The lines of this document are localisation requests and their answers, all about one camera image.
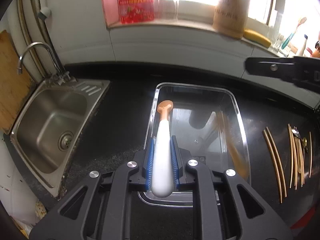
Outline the bamboo chopstick five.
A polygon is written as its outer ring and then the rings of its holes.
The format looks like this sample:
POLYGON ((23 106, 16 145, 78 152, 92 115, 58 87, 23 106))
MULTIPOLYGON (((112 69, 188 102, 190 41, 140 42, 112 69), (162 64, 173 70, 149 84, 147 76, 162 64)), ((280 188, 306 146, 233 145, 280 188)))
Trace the bamboo chopstick five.
POLYGON ((304 185, 304 158, 303 158, 303 149, 302 149, 302 153, 301 153, 301 163, 302 163, 302 172, 300 174, 300 187, 303 187, 304 185))

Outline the white handled orange spoon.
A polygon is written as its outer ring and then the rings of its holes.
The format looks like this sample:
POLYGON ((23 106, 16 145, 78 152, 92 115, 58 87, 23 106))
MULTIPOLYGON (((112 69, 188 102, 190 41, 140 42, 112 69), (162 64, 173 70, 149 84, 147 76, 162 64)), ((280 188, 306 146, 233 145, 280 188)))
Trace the white handled orange spoon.
POLYGON ((168 197, 174 188, 169 128, 169 114, 173 106, 172 101, 164 100, 157 107, 160 120, 153 154, 151 191, 159 198, 168 197))

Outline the bamboo chopstick four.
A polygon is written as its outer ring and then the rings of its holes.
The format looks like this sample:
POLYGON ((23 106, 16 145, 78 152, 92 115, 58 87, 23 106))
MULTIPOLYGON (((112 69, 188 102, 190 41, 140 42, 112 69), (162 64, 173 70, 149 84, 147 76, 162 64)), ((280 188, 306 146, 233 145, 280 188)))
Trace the bamboo chopstick four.
POLYGON ((292 148, 293 148, 293 161, 294 161, 294 186, 295 190, 297 190, 298 187, 298 163, 297 163, 297 149, 296 149, 296 143, 292 131, 292 127, 290 126, 290 132, 292 137, 292 148))

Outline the wooden cutting board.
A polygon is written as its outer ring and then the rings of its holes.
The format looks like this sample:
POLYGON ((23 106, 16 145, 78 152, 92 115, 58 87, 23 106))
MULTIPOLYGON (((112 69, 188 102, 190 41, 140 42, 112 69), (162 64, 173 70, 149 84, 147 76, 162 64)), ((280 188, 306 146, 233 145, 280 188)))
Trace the wooden cutting board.
POLYGON ((1 32, 0 43, 1 130, 9 134, 36 85, 27 71, 21 75, 17 74, 18 55, 11 43, 9 33, 5 30, 1 32))

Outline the small glass jar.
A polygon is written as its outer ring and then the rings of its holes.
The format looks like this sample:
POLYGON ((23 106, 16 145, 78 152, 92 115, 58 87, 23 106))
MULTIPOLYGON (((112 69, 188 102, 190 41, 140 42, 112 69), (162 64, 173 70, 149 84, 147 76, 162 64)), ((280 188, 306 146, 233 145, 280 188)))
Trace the small glass jar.
POLYGON ((179 0, 157 0, 157 18, 174 22, 178 18, 179 0))

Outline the bamboo chopstick two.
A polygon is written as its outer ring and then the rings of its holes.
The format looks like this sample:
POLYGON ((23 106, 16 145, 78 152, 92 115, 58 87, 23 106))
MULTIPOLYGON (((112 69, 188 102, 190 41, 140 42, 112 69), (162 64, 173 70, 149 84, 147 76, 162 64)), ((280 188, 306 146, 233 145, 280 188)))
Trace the bamboo chopstick two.
POLYGON ((276 143, 268 127, 264 129, 263 134, 264 134, 264 137, 265 137, 265 140, 274 164, 274 169, 276 172, 276 178, 277 178, 278 189, 279 189, 279 200, 282 203, 283 198, 287 197, 287 188, 286 188, 286 181, 285 181, 281 158, 280 158, 276 143))

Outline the brown wooden spoon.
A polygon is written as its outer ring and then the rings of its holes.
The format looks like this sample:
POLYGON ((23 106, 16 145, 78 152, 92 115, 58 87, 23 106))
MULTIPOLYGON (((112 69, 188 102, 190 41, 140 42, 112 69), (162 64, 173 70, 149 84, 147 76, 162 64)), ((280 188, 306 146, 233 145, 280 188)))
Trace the brown wooden spoon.
POLYGON ((249 166, 233 144, 227 116, 225 116, 222 112, 218 112, 216 115, 219 127, 225 134, 227 150, 229 155, 231 156, 234 169, 244 180, 246 180, 249 176, 249 166))

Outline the gold spoon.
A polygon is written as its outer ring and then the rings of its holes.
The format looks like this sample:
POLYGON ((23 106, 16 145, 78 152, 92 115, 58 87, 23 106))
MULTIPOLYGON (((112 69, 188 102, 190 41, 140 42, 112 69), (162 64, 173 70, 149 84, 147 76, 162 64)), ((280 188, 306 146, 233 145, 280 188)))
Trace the gold spoon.
POLYGON ((303 138, 303 139, 302 139, 303 154, 305 154, 305 151, 306 151, 306 148, 307 148, 307 144, 308 144, 307 139, 306 139, 306 138, 303 138))

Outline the clear plastic tray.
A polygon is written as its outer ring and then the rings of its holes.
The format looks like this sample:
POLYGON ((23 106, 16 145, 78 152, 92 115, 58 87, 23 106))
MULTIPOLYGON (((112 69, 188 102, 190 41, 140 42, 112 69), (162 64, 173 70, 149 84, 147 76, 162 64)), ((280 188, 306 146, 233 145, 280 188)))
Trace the clear plastic tray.
POLYGON ((245 128, 232 92, 217 87, 160 83, 155 89, 146 140, 156 138, 159 124, 157 106, 164 100, 174 103, 169 114, 169 128, 170 134, 176 136, 179 148, 188 150, 194 159, 216 172, 234 169, 216 114, 222 112, 227 116, 233 144, 249 166, 249 176, 245 181, 251 182, 245 128))

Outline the steel spoon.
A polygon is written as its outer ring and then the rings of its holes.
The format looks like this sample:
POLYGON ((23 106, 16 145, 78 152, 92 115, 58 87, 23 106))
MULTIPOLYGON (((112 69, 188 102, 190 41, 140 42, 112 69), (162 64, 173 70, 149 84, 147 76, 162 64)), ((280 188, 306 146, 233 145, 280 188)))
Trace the steel spoon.
POLYGON ((300 133, 299 133, 298 129, 293 128, 293 129, 292 129, 292 133, 293 133, 297 138, 301 139, 301 136, 300 136, 300 133))

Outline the yellow sponge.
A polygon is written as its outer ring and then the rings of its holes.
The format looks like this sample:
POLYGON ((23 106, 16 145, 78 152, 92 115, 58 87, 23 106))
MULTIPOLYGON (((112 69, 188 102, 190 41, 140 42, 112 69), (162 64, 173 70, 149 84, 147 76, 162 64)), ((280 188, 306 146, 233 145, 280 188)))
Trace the yellow sponge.
POLYGON ((271 41, 267 37, 251 29, 245 29, 243 37, 247 40, 260 44, 265 48, 269 48, 271 45, 271 41))

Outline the teal toothbrush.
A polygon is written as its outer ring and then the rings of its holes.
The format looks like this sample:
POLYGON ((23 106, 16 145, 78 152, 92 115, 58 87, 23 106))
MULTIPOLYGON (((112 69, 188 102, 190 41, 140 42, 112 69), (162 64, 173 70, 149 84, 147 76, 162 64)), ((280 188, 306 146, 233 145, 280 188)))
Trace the teal toothbrush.
POLYGON ((300 25, 302 25, 303 23, 305 23, 307 21, 307 17, 303 17, 298 21, 298 24, 294 30, 294 32, 292 32, 288 38, 283 42, 283 44, 281 45, 281 49, 285 49, 285 47, 289 44, 289 42, 291 41, 291 39, 294 37, 297 29, 299 28, 300 25))

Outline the translucent amber plastic spoon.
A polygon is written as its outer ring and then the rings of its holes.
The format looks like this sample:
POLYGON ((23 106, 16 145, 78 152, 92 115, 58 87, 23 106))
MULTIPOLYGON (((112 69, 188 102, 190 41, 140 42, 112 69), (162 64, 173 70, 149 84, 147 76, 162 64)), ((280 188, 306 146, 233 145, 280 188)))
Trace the translucent amber plastic spoon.
POLYGON ((295 137, 295 144, 296 144, 296 152, 297 152, 298 173, 301 173, 302 172, 302 163, 301 163, 302 148, 301 148, 300 140, 297 137, 295 137))

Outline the bamboo chopstick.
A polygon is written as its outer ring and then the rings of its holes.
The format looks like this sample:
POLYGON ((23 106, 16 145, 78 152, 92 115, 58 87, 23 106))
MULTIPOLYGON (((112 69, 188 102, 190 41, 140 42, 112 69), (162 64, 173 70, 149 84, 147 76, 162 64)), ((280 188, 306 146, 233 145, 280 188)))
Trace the bamboo chopstick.
POLYGON ((311 131, 309 131, 309 148, 308 148, 308 151, 309 151, 309 178, 311 178, 311 174, 312 174, 312 159, 313 159, 313 156, 312 156, 312 135, 311 135, 311 131))

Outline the bamboo chopstick one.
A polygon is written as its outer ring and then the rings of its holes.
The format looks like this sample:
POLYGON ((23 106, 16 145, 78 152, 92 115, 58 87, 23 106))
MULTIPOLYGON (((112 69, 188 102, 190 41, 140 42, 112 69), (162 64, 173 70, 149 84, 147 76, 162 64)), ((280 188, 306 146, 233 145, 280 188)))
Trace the bamboo chopstick one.
POLYGON ((267 144, 267 148, 269 150, 270 156, 271 156, 271 160, 272 160, 272 164, 274 167, 274 172, 276 175, 276 180, 277 180, 277 185, 278 185, 278 192, 279 192, 279 202, 280 204, 283 203, 283 192, 282 192, 282 185, 281 185, 281 178, 280 178, 280 173, 279 173, 279 168, 278 168, 278 163, 276 160, 276 155, 274 152, 274 147, 271 143, 271 137, 269 136, 269 133, 267 131, 267 129, 265 128, 263 130, 263 136, 265 138, 266 144, 267 144))

